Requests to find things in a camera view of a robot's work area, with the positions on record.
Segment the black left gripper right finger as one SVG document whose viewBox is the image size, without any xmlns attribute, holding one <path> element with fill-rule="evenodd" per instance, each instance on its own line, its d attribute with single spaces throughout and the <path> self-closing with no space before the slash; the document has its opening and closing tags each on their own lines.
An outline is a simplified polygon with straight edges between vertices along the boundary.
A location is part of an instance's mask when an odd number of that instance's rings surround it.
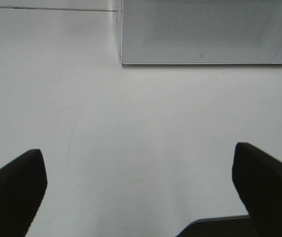
<svg viewBox="0 0 282 237">
<path fill-rule="evenodd" d="M 282 162 L 237 143 L 232 181 L 260 236 L 282 237 Z"/>
</svg>

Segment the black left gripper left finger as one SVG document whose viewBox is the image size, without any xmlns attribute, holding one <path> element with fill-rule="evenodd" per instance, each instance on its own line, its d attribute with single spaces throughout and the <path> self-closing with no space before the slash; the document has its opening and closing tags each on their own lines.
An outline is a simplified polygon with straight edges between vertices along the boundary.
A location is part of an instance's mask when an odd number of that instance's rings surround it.
<svg viewBox="0 0 282 237">
<path fill-rule="evenodd" d="M 26 151 L 0 168 L 0 237 L 27 234 L 46 188 L 46 169 L 39 149 Z"/>
</svg>

